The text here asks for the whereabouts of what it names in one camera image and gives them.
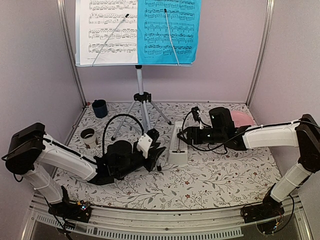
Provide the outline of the white sheet music page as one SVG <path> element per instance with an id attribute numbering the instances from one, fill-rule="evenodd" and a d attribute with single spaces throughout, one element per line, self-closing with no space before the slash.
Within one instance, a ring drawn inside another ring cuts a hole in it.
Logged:
<path id="1" fill-rule="evenodd" d="M 78 67 L 138 63 L 138 2 L 77 0 L 75 63 Z"/>

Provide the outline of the pink plate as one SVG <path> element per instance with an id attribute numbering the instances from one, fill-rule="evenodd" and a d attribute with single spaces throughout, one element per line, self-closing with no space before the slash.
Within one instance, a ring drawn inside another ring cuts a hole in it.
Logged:
<path id="1" fill-rule="evenodd" d="M 245 112 L 232 110 L 230 115 L 236 128 L 254 125 L 253 118 Z"/>

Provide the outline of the aluminium front rail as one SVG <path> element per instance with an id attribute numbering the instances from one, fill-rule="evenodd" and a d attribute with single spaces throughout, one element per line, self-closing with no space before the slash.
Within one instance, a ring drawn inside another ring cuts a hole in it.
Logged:
<path id="1" fill-rule="evenodd" d="M 36 194 L 28 210 L 25 240 L 310 240 L 299 197 L 283 202 L 284 215 L 245 222 L 241 206 L 198 210 L 146 210 L 92 206 L 87 223 L 48 213 Z"/>

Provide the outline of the right aluminium frame post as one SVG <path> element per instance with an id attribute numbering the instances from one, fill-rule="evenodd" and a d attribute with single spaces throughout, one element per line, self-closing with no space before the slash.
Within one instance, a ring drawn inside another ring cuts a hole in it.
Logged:
<path id="1" fill-rule="evenodd" d="M 253 103 L 254 96 L 258 87 L 258 82 L 260 79 L 263 62 L 265 58 L 265 53 L 268 46 L 268 40 L 272 28 L 272 21 L 273 21 L 273 14 L 274 14 L 274 7 L 275 7 L 275 0 L 267 0 L 266 1 L 266 9 L 265 9 L 265 16 L 264 16 L 264 22 L 263 22 L 263 28 L 262 28 L 262 34 L 261 34 L 261 41 L 258 49 L 258 55 L 256 64 L 253 71 L 253 76 L 251 80 L 251 84 L 249 87 L 249 92 L 246 98 L 246 106 L 250 108 L 250 106 Z"/>

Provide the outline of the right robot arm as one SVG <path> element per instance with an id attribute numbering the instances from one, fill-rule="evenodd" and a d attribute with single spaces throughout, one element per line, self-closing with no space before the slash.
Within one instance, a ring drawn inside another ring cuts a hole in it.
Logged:
<path id="1" fill-rule="evenodd" d="M 200 144 L 215 144 L 235 151 L 271 149 L 281 179 L 268 190 L 258 208 L 262 218 L 274 214 L 287 196 L 320 170 L 320 127 L 311 114 L 283 123 L 240 127 L 225 107 L 209 111 L 210 126 L 203 123 L 197 107 L 190 114 L 199 126 L 182 126 L 177 137 L 194 149 Z"/>

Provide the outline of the white paper coffee cup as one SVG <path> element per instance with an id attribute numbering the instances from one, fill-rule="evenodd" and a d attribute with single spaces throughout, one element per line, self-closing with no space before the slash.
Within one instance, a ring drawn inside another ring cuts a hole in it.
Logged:
<path id="1" fill-rule="evenodd" d="M 96 132 L 93 128 L 84 129 L 80 133 L 80 137 L 87 149 L 94 149 L 98 145 Z"/>

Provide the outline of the floral table mat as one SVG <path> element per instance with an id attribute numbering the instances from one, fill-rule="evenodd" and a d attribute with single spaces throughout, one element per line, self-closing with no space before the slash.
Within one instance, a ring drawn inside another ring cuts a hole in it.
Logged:
<path id="1" fill-rule="evenodd" d="M 148 104 L 152 127 L 160 136 L 158 142 L 166 150 L 159 157 L 161 171 L 148 172 L 144 167 L 127 175 L 123 180 L 97 186 L 82 180 L 73 173 L 57 169 L 54 180 L 64 186 L 71 200 L 85 200 L 94 205 L 127 209 L 188 210 L 232 207 L 262 201 L 268 189 L 281 174 L 267 147 L 247 151 L 225 150 L 201 152 L 188 147 L 188 163 L 168 163 L 169 147 L 174 122 L 182 121 L 192 107 L 198 106 L 206 115 L 210 109 L 225 107 L 251 116 L 245 104 L 236 103 L 156 103 L 173 125 L 168 125 Z M 108 103 L 108 115 L 96 118 L 91 106 L 86 108 L 69 147 L 89 156 L 101 156 L 102 134 L 108 120 L 124 114 L 130 103 Z M 80 134 L 92 128 L 96 131 L 98 146 L 86 149 Z"/>

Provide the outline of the white metronome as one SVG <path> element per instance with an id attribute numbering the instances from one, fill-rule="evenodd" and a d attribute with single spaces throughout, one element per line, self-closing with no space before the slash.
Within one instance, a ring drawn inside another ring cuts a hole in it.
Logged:
<path id="1" fill-rule="evenodd" d="M 182 121 L 176 121 L 171 136 L 168 163 L 173 165 L 185 165 L 188 163 L 188 146 L 178 138 L 178 133 L 182 130 Z"/>

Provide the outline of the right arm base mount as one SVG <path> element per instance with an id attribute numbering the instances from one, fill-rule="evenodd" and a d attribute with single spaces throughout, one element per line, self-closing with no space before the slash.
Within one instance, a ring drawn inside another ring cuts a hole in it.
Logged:
<path id="1" fill-rule="evenodd" d="M 262 220 L 271 219 L 256 224 L 257 230 L 263 235 L 273 235 L 276 232 L 284 213 L 284 208 L 278 203 L 275 205 L 272 203 L 246 204 L 240 210 L 240 215 L 245 223 L 257 223 Z"/>

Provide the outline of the left aluminium frame post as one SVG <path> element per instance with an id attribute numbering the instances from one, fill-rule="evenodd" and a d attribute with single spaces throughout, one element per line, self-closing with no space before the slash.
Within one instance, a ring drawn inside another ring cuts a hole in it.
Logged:
<path id="1" fill-rule="evenodd" d="M 72 41 L 69 31 L 69 25 L 68 25 L 68 19 L 66 14 L 66 6 L 64 0 L 57 0 L 57 10 L 59 15 L 60 24 L 62 27 L 63 37 L 66 45 L 66 51 L 69 57 L 71 72 L 73 75 L 73 79 L 75 82 L 75 86 L 77 89 L 77 93 L 81 102 L 82 109 L 84 109 L 87 106 L 87 100 L 85 97 L 85 93 L 83 90 L 83 86 L 80 80 L 79 72 L 76 67 L 76 60 L 75 60 L 75 54 L 72 47 Z"/>

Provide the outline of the white perforated music stand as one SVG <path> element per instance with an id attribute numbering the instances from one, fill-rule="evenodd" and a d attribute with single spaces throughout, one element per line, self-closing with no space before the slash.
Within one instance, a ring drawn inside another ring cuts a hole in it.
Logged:
<path id="1" fill-rule="evenodd" d="M 177 66 L 177 67 L 186 67 L 190 65 L 153 65 L 153 66 Z M 143 127 L 147 130 L 151 129 L 150 117 L 147 109 L 147 103 L 151 102 L 151 96 L 149 93 L 144 91 L 143 85 L 143 74 L 142 67 L 146 65 L 141 65 L 138 62 L 134 65 L 118 65 L 118 66 L 134 66 L 137 74 L 137 82 L 138 82 L 138 93 L 134 97 L 134 101 L 140 104 L 141 115 L 142 115 L 142 123 Z"/>

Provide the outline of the aluminium frame post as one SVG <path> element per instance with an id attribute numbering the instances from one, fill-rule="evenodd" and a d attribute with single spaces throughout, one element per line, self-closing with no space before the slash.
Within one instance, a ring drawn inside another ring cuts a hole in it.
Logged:
<path id="1" fill-rule="evenodd" d="M 265 9 L 265 16 L 264 16 L 264 22 L 263 22 L 263 28 L 262 28 L 262 34 L 261 34 L 261 41 L 258 49 L 258 55 L 256 64 L 253 71 L 253 76 L 251 80 L 251 84 L 249 87 L 249 92 L 246 98 L 246 106 L 250 108 L 250 106 L 253 103 L 254 96 L 258 87 L 258 82 L 260 79 L 263 62 L 265 58 L 265 53 L 268 46 L 268 40 L 272 28 L 272 21 L 273 21 L 273 14 L 274 14 L 274 7 L 275 7 L 275 0 L 267 0 L 266 1 L 266 9 Z"/>
<path id="2" fill-rule="evenodd" d="M 72 47 L 72 41 L 69 31 L 69 25 L 68 25 L 68 19 L 66 14 L 66 6 L 64 0 L 57 0 L 57 10 L 59 15 L 60 24 L 62 27 L 63 37 L 66 45 L 66 51 L 69 57 L 71 72 L 73 75 L 73 79 L 75 82 L 75 86 L 77 89 L 77 93 L 81 102 L 82 109 L 84 109 L 87 106 L 87 100 L 85 97 L 85 93 L 83 90 L 83 86 L 80 80 L 79 72 L 76 67 L 76 60 L 75 60 L 75 54 Z"/>

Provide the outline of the blue sheet music page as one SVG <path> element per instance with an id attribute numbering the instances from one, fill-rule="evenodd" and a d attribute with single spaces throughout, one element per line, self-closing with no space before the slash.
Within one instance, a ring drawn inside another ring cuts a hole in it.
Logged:
<path id="1" fill-rule="evenodd" d="M 196 60 L 201 7 L 200 0 L 138 1 L 138 63 L 191 65 Z"/>

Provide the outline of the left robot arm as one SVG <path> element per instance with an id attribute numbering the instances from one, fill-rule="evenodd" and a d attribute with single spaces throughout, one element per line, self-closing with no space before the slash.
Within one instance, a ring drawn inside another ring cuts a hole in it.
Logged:
<path id="1" fill-rule="evenodd" d="M 9 172 L 22 176 L 63 217 L 70 217 L 75 210 L 68 201 L 68 192 L 52 179 L 42 164 L 63 169 L 90 184 L 104 186 L 141 167 L 151 172 L 166 149 L 160 146 L 158 138 L 159 132 L 151 129 L 134 143 L 118 140 L 108 145 L 101 157 L 91 157 L 56 141 L 45 132 L 45 125 L 37 122 L 12 136 L 8 153 L 1 159 Z"/>

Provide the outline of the dark blue cup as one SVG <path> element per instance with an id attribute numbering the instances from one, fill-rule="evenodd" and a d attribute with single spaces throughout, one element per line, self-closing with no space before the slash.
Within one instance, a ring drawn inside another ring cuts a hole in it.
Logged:
<path id="1" fill-rule="evenodd" d="M 92 109 L 95 116 L 99 119 L 106 117 L 108 114 L 107 103 L 104 99 L 94 100 L 92 103 Z"/>

